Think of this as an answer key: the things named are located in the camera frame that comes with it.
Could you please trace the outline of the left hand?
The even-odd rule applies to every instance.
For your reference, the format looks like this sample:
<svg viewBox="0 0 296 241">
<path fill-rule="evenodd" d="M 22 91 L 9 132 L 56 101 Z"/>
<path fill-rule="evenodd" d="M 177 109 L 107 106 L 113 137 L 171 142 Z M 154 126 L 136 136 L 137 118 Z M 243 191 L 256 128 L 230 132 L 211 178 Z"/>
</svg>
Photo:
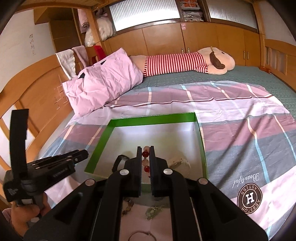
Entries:
<svg viewBox="0 0 296 241">
<path fill-rule="evenodd" d="M 2 211 L 6 221 L 16 231 L 16 233 L 23 237 L 29 229 L 29 221 L 37 217 L 45 216 L 51 210 L 48 204 L 48 196 L 43 193 L 43 208 L 40 209 L 36 204 L 28 204 L 24 206 L 17 206 L 15 202 L 12 203 L 11 208 L 6 208 Z"/>
</svg>

